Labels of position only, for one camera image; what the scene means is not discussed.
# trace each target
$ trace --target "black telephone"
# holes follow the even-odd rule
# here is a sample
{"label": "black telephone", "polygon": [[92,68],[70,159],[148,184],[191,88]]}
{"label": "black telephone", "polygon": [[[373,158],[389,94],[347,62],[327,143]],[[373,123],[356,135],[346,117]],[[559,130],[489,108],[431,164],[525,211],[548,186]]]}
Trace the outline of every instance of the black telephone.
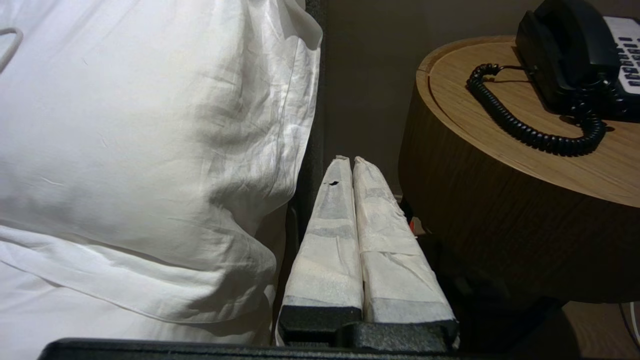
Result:
{"label": "black telephone", "polygon": [[[585,0],[545,0],[527,12],[516,46],[523,66],[482,64],[467,88],[514,138],[561,156],[594,151],[606,132],[602,117],[640,122],[640,22],[602,17]],[[483,84],[502,69],[527,71],[550,111],[572,116],[579,138],[545,134],[516,119]]]}

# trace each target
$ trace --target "paper-wrapped object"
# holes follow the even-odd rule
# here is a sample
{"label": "paper-wrapped object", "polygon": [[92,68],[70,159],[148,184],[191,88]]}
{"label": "paper-wrapped object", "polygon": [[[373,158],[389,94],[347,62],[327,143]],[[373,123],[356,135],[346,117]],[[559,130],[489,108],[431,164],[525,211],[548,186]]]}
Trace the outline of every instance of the paper-wrapped object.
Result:
{"label": "paper-wrapped object", "polygon": [[362,158],[353,169],[364,318],[378,323],[452,320],[453,311],[380,170]]}
{"label": "paper-wrapped object", "polygon": [[351,163],[337,156],[324,174],[282,305],[362,309],[358,254]]}

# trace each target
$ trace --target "cable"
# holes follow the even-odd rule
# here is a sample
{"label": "cable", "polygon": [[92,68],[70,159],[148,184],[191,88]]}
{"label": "cable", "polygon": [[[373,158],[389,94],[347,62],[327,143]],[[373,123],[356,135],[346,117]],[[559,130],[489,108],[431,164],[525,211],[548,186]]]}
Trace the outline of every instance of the cable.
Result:
{"label": "cable", "polygon": [[20,31],[20,29],[18,28],[0,29],[0,37],[2,35],[7,35],[7,34],[15,34],[15,38],[13,38],[13,42],[11,43],[11,45],[9,45],[9,48],[4,52],[4,55],[2,56],[2,58],[0,58],[0,72],[2,72],[4,68],[9,64],[9,61],[11,61],[11,59],[13,58],[13,55],[15,55],[16,51],[18,51],[18,47],[22,42],[22,38],[24,38],[22,31]]}
{"label": "cable", "polygon": [[640,351],[640,342],[639,342],[640,336],[638,336],[638,330],[636,325],[636,312],[634,311],[634,303],[632,302],[630,306],[631,306],[631,319],[633,321],[634,330],[636,333],[635,336],[634,336],[634,333],[631,332],[631,328],[629,327],[629,323],[627,322],[627,317],[625,316],[625,310],[622,308],[622,304],[618,304],[618,307],[620,308],[620,315],[622,315],[622,321],[625,323],[625,328],[627,329],[629,336],[631,336],[631,340],[634,342],[636,349]]}
{"label": "cable", "polygon": [[600,79],[596,83],[577,89],[573,98],[572,114],[578,120],[584,135],[579,138],[567,138],[550,135],[534,129],[518,120],[484,85],[485,75],[497,75],[503,69],[528,70],[525,67],[498,64],[482,64],[471,73],[467,80],[469,92],[482,104],[491,118],[509,135],[524,144],[545,152],[560,156],[582,156],[594,151],[606,132],[605,124],[587,105],[591,97],[608,97],[620,105],[618,94],[612,90],[610,82]]}

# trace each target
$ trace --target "pillow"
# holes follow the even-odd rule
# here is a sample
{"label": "pillow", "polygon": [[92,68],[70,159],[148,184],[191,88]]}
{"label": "pillow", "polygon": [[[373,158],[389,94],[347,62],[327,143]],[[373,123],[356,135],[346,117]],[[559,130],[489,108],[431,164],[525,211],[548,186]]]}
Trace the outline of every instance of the pillow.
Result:
{"label": "pillow", "polygon": [[293,195],[319,26],[293,0],[8,1],[0,261],[160,320],[255,309]]}

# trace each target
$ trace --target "wall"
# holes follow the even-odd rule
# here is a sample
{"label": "wall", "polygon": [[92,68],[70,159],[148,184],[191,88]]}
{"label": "wall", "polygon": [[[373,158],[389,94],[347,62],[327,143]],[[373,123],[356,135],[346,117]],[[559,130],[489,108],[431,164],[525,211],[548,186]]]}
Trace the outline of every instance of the wall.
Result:
{"label": "wall", "polygon": [[[541,0],[328,0],[324,163],[362,156],[401,193],[397,157],[415,69],[438,46],[515,34]],[[605,15],[640,17],[638,0],[594,0]]]}

